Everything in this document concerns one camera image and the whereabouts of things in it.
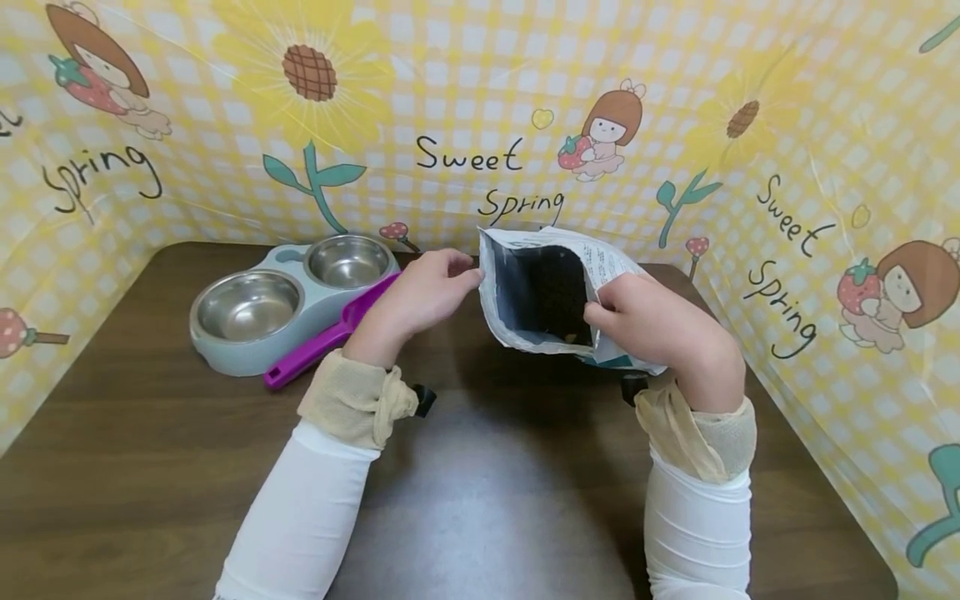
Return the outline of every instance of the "scoop handle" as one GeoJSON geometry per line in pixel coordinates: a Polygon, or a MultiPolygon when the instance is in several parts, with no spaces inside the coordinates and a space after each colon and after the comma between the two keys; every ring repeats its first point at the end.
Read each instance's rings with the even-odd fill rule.
{"type": "Polygon", "coordinates": [[[287,385],[302,372],[320,362],[327,352],[346,341],[350,333],[352,330],[346,324],[338,322],[322,331],[320,335],[310,338],[263,373],[263,381],[267,384],[267,388],[279,390],[287,385]]]}

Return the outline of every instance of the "stainless steel bowl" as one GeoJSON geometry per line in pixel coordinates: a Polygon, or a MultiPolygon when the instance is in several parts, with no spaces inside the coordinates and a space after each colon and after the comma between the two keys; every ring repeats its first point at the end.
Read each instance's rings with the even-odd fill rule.
{"type": "Polygon", "coordinates": [[[215,281],[194,300],[190,328],[220,341],[262,340],[290,323],[303,304],[303,290],[276,271],[242,271],[215,281]]]}
{"type": "Polygon", "coordinates": [[[335,235],[306,251],[303,266],[318,283],[352,290],[376,283],[390,269],[390,250],[362,235],[335,235]]]}

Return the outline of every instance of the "purple scoop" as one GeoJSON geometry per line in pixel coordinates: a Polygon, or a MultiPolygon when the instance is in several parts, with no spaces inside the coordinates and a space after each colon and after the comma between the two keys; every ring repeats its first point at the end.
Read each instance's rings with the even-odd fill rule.
{"type": "Polygon", "coordinates": [[[383,293],[399,276],[400,274],[397,273],[375,283],[369,290],[344,306],[344,310],[340,313],[339,322],[324,329],[316,337],[310,338],[276,361],[267,372],[263,373],[263,380],[267,387],[271,390],[279,390],[312,365],[320,362],[320,359],[329,351],[345,342],[350,334],[356,330],[370,307],[383,296],[383,293]]]}

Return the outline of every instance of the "yellow backdrop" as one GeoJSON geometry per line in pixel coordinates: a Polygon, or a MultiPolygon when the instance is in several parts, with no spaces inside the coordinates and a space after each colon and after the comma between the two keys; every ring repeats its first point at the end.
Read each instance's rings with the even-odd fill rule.
{"type": "Polygon", "coordinates": [[[556,224],[689,272],[956,597],[960,2],[5,6],[0,449],[164,246],[556,224]]]}

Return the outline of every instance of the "wooden table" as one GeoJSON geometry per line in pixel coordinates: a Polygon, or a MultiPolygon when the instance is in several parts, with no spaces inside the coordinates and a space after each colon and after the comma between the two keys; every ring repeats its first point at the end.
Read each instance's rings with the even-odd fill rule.
{"type": "MultiPolygon", "coordinates": [[[[0,596],[208,600],[296,424],[279,394],[208,369],[187,313],[266,249],[160,252],[0,460],[0,596]]],[[[702,302],[686,277],[652,275],[702,302]]],[[[328,598],[649,598],[647,439],[619,375],[500,346],[476,295],[402,354],[440,399],[373,464],[328,598]]],[[[750,374],[755,600],[884,600],[889,569],[750,374]]]]}

